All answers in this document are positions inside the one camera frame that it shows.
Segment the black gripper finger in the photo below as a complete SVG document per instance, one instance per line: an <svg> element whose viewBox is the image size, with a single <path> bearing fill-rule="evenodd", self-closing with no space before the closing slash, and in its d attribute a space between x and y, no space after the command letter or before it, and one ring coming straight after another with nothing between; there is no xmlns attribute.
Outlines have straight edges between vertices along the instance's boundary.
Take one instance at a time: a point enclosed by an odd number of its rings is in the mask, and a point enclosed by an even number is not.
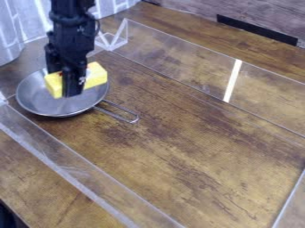
<svg viewBox="0 0 305 228"><path fill-rule="evenodd" d="M78 63L61 63L61 85L62 96L72 97L81 94L84 81L85 81L86 63L80 61Z"/></svg>
<svg viewBox="0 0 305 228"><path fill-rule="evenodd" d="M54 50L45 50L45 61L48 73L61 70L60 55Z"/></svg>

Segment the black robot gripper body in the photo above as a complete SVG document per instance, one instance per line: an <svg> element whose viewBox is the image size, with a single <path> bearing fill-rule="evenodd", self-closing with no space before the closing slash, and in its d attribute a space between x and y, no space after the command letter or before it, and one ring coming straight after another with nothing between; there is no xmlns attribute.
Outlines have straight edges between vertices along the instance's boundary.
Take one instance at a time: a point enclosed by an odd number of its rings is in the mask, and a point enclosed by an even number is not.
<svg viewBox="0 0 305 228"><path fill-rule="evenodd" d="M94 0L50 0L49 19L52 30L46 33L44 50L54 50L60 63L85 61L93 49L94 22L89 9Z"/></svg>

